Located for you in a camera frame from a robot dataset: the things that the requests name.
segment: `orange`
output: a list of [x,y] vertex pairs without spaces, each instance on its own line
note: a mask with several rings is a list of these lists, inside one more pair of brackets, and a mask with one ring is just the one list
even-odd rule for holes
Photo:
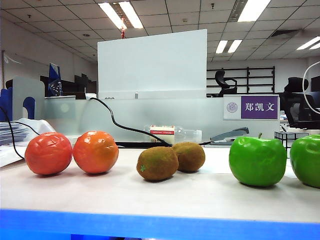
[[29,142],[24,159],[30,170],[35,174],[57,174],[65,170],[70,164],[72,146],[63,134],[45,132]]
[[89,174],[109,171],[119,155],[114,138],[104,131],[88,131],[81,135],[73,147],[73,157],[78,166]]

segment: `table surface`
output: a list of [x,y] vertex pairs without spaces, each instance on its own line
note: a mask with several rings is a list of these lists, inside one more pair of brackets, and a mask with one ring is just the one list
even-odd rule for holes
[[229,148],[204,148],[196,173],[177,171],[160,182],[136,171],[142,149],[120,149],[106,174],[88,175],[72,160],[55,176],[32,173],[24,162],[1,168],[1,208],[37,211],[320,223],[320,189],[290,176],[269,188],[239,183]]

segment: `wire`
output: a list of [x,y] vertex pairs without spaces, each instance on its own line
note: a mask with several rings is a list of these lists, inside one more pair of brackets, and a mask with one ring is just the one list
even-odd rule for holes
[[126,129],[126,130],[130,130],[130,131],[133,131],[133,132],[138,132],[138,133],[141,133],[141,134],[149,135],[149,136],[157,139],[157,140],[160,141],[161,143],[167,145],[167,147],[172,147],[172,144],[167,143],[165,140],[157,137],[156,135],[153,135],[152,133],[149,133],[149,132],[147,132],[147,131],[142,131],[142,130],[139,130],[139,129],[135,129],[135,128],[131,128],[131,127],[127,127],[127,126],[122,126],[122,125],[118,124],[118,123],[115,121],[114,113],[113,113],[112,110],[108,107],[107,104],[105,104],[103,101],[101,101],[100,99],[95,98],[95,97],[91,97],[90,100],[96,100],[96,101],[98,101],[99,103],[101,103],[102,105],[104,105],[104,106],[109,110],[109,112],[110,112],[110,114],[111,114],[112,122],[113,122],[116,126],[118,126],[119,128]]
[[25,126],[27,126],[28,128],[30,128],[35,134],[40,135],[40,133],[38,133],[36,130],[34,130],[34,129],[33,129],[30,125],[28,125],[28,124],[25,124],[25,123],[20,122],[20,121],[11,121],[11,123],[25,125]]
[[307,99],[307,96],[306,96],[306,90],[305,90],[305,77],[306,77],[306,74],[307,74],[307,72],[308,72],[308,70],[309,70],[310,68],[312,68],[314,65],[317,65],[317,64],[320,64],[320,61],[312,64],[311,66],[309,66],[309,67],[305,70],[305,72],[304,72],[304,74],[303,74],[303,78],[302,78],[302,90],[303,90],[303,96],[304,96],[304,99],[305,99],[305,101],[306,101],[306,104],[308,104],[309,108],[310,108],[312,111],[314,111],[314,112],[317,113],[317,114],[320,114],[320,112],[317,111],[317,110],[315,110],[315,109],[310,105],[310,103],[308,102],[308,99]]
[[5,111],[1,106],[0,106],[0,109],[1,109],[1,110],[2,110],[2,112],[4,113],[5,118],[6,118],[6,121],[7,121],[7,123],[9,124],[10,131],[11,131],[12,144],[13,144],[14,151],[15,151],[15,153],[16,153],[20,158],[25,159],[23,156],[21,156],[21,155],[18,153],[18,151],[17,151],[17,149],[16,149],[16,143],[15,143],[14,130],[12,129],[10,119],[9,119],[9,117],[8,117],[8,115],[7,115],[7,113],[6,113],[6,111]]

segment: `desk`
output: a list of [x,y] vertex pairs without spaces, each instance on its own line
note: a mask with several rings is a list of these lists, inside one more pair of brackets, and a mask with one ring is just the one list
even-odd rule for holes
[[229,148],[204,150],[200,171],[157,183],[136,171],[141,149],[120,149],[110,172],[96,176],[74,161],[50,177],[24,162],[7,166],[1,227],[171,240],[320,239],[320,189],[286,176],[270,188],[245,186],[230,174]]

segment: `kiwi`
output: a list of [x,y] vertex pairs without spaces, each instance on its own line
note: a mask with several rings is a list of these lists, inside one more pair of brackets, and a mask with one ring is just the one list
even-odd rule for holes
[[178,166],[178,157],[171,147],[156,146],[140,154],[136,170],[147,181],[161,181],[170,178]]
[[179,161],[178,170],[185,173],[193,173],[205,163],[204,149],[195,142],[180,142],[171,147]]

